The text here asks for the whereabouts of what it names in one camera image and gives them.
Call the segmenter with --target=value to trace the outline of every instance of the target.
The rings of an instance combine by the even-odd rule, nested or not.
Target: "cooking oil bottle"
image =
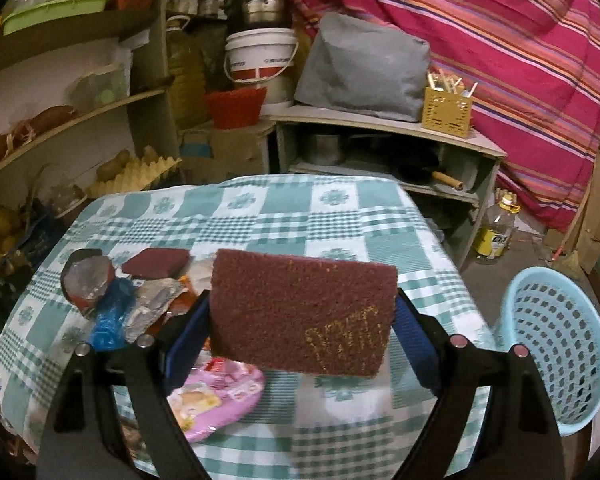
[[[474,259],[479,264],[494,264],[502,255],[509,243],[516,213],[520,211],[513,193],[497,192],[496,200],[485,212],[482,227],[475,237]]]
[[[166,31],[167,66],[174,77],[169,94],[179,130],[206,121],[205,67],[195,38],[183,30],[187,23],[188,16],[171,16]]]

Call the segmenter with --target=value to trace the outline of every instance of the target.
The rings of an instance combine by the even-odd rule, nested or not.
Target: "blue gripper pad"
[[[209,337],[209,294],[197,306],[184,329],[164,357],[162,387],[165,395],[181,387]]]
[[[438,392],[442,386],[438,353],[414,313],[400,296],[400,290],[395,297],[393,327],[418,382],[423,388]]]

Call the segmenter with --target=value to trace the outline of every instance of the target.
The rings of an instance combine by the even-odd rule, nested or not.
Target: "light blue plastic basket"
[[[569,278],[546,267],[509,284],[493,329],[498,349],[529,348],[561,436],[586,426],[600,408],[600,316]]]

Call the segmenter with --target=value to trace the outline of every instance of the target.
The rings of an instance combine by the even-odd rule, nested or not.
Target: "gray cloth cover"
[[[328,12],[294,97],[320,108],[419,122],[428,67],[426,41]]]

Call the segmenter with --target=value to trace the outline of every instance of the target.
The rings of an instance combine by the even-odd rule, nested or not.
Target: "concrete floor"
[[[544,266],[544,260],[539,257],[542,250],[540,238],[516,232],[509,249],[496,264],[485,266],[471,261],[465,264],[461,271],[462,278],[489,326],[493,326],[500,315],[500,303],[513,277],[528,267]],[[589,280],[583,277],[577,283],[600,309]],[[582,454],[588,452],[588,435],[583,432],[562,440],[567,479],[573,478],[576,464],[582,463],[585,460]]]

